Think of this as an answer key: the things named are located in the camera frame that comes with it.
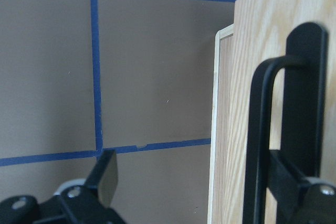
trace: silver screw head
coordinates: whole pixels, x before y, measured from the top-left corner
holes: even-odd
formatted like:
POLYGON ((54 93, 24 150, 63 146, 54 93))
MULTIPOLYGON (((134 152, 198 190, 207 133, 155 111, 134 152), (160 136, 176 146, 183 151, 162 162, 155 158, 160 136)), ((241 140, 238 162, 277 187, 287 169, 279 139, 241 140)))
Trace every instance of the silver screw head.
POLYGON ((27 204, 27 198, 21 197, 19 200, 12 204, 12 209, 17 210, 21 207, 24 207, 27 204))
POLYGON ((330 195, 330 196, 335 195, 335 190, 331 186, 321 185, 320 186, 320 191, 324 195, 330 195))
POLYGON ((79 186, 75 186, 73 189, 68 191, 68 197, 69 198, 75 198, 78 195, 80 195, 80 187, 79 186))

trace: oak plywood board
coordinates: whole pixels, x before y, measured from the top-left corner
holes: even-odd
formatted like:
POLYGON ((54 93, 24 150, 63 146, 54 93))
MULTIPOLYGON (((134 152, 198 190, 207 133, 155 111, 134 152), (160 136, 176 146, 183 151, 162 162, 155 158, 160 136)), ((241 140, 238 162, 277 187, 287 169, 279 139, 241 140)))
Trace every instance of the oak plywood board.
MULTIPOLYGON (((224 167, 222 169, 228 171, 221 179, 228 176, 232 186, 230 190, 224 192, 221 206, 212 206, 212 216, 220 220, 217 223, 242 222, 249 89, 253 73, 263 60, 284 55, 286 38, 289 33, 298 25, 308 21, 319 22, 329 31, 321 177, 336 183, 334 172, 336 169, 336 156, 334 155, 336 152, 334 140, 334 125, 336 124, 335 0, 238 0, 235 4, 230 84, 227 85, 223 94, 229 96, 229 112, 224 117, 227 122, 227 143, 225 145, 230 158, 226 158, 224 164, 215 163, 217 166, 222 165, 224 167)), ((271 148, 279 146, 282 82, 283 73, 280 73, 276 78, 273 94, 271 148)), ((265 223, 274 223, 274 205, 274 201, 268 199, 268 217, 265 223)))
POLYGON ((99 3, 104 147, 210 138, 214 35, 233 4, 99 3))
POLYGON ((229 183, 225 178, 225 158, 227 157, 227 122, 229 112, 228 92, 224 92, 230 85, 229 70, 232 53, 233 25, 220 30, 216 34, 214 60, 214 92, 213 117, 211 132, 211 158, 209 175, 208 223, 220 223, 221 215, 213 215, 219 211, 225 190, 229 183))

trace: wooden cabinet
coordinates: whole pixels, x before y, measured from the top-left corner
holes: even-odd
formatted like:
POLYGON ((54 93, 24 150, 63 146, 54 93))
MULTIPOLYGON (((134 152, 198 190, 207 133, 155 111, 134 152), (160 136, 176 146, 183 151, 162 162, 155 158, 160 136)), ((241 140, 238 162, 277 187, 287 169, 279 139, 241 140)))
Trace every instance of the wooden cabinet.
MULTIPOLYGON (((249 91, 267 58, 285 54, 286 38, 304 22, 329 33, 321 177, 336 184, 336 0, 237 0, 234 27, 218 32, 214 73, 208 224, 241 223, 249 91)), ((280 144, 283 72, 275 81, 270 148, 280 144)), ((267 196, 265 223, 275 223, 267 196)))

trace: black mount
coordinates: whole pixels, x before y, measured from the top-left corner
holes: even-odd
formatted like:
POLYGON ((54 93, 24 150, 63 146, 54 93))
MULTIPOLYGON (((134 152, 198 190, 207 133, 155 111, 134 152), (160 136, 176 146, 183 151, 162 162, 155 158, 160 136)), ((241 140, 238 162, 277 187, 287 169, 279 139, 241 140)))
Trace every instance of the black mount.
POLYGON ((109 208, 117 181, 116 153, 105 150, 83 185, 69 186, 42 204, 30 195, 0 202, 0 223, 125 224, 109 208))
POLYGON ((336 223, 336 188, 318 178, 328 34, 304 23, 287 38, 286 55, 262 62, 250 92, 243 224, 264 224, 268 187, 277 224, 336 223), (269 150, 272 90, 285 68, 281 149, 269 150))

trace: light wood trim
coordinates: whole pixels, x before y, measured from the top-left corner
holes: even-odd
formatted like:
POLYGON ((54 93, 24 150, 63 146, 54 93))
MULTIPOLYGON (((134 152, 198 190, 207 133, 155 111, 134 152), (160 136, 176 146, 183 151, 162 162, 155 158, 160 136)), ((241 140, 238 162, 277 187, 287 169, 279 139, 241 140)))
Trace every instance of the light wood trim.
POLYGON ((218 209, 213 209, 213 206, 218 207, 219 202, 222 197, 219 195, 219 191, 225 190, 221 189, 223 183, 218 181, 221 176, 218 173, 222 171, 218 167, 218 163, 224 163, 220 160, 221 152, 223 151, 223 141, 219 141, 217 137, 219 132, 225 134, 227 129, 225 126, 227 123, 223 122, 222 119, 225 117, 217 116, 218 113, 224 115, 222 111, 228 111, 228 97, 223 97, 221 94, 224 91, 225 85, 230 83, 229 81, 229 62, 230 54, 232 51, 232 36, 233 27, 230 25, 216 34, 215 38, 215 59, 214 59, 214 89, 213 89, 213 113, 212 113, 212 130, 211 130, 211 156, 210 156, 210 175, 209 175, 209 198, 208 198, 208 224, 219 223, 214 212, 218 209))

